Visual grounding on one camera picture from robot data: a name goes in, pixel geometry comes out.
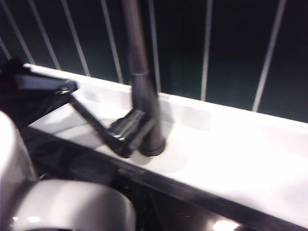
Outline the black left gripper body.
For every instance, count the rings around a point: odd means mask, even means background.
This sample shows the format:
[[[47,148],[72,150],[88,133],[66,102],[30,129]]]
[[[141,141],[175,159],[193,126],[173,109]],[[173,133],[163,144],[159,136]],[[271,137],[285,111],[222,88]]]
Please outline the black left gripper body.
[[[0,71],[0,109],[6,113],[31,112],[30,71],[18,58],[8,60]]]

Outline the grey padded finger of the left gripper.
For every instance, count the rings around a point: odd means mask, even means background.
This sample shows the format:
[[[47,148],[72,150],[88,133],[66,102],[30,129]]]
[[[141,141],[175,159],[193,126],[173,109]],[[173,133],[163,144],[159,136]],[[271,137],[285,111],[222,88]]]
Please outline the grey padded finger of the left gripper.
[[[38,93],[49,95],[70,95],[78,90],[75,81],[43,75],[17,74],[14,76],[13,93]]]

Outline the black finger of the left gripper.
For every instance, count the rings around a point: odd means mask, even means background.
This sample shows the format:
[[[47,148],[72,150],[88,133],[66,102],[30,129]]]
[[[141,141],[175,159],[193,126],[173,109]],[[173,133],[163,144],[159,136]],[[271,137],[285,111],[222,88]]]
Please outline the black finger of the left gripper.
[[[9,98],[9,117],[26,127],[70,102],[69,91],[24,91]]]

